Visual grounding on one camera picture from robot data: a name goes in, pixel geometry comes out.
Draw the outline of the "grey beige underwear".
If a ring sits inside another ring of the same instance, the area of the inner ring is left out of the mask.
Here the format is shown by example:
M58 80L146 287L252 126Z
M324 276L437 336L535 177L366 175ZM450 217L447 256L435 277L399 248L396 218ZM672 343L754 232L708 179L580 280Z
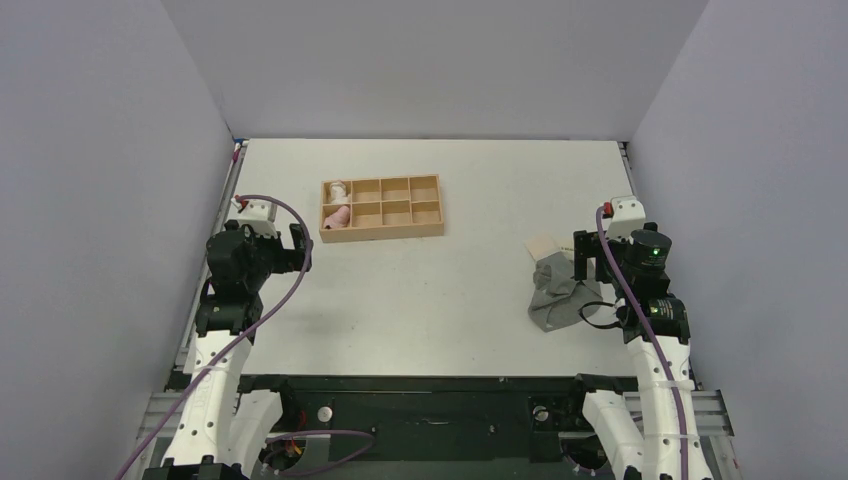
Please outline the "grey beige underwear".
M573 252L548 234L524 242L535 262L533 293L527 308L530 320L548 333L581 322L578 310L593 314L601 302L601 287L595 281L574 278Z

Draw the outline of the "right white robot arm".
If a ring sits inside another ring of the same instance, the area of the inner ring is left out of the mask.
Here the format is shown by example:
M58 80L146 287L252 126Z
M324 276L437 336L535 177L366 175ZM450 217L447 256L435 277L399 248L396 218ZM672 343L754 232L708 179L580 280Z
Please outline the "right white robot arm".
M691 332L683 302L669 291L665 272L670 238L637 229L612 241L603 229L577 231L574 276L614 288L616 328L636 373L641 418L627 409L620 384L611 377L585 376L582 388L564 400L566 418L591 425L618 479L710 479L695 420L691 377Z

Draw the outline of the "wooden compartment tray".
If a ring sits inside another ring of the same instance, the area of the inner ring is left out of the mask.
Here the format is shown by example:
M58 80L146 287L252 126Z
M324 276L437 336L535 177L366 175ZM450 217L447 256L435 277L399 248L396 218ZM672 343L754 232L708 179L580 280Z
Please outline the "wooden compartment tray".
M445 233L440 179L437 175L339 180L347 184L351 208L347 228L324 230L330 209L322 183L319 234L325 243L436 237Z

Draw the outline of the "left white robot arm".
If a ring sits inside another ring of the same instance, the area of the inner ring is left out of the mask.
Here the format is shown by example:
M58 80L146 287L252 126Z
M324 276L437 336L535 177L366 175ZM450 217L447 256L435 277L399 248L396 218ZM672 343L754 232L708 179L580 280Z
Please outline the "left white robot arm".
M298 402L280 391L260 391L240 405L238 387L266 313L260 298L274 274L309 271L313 242L302 223L290 225L283 245L267 221L226 223L206 243L209 277L195 314L194 359L182 413L171 443L145 479L247 479L270 429L285 430Z

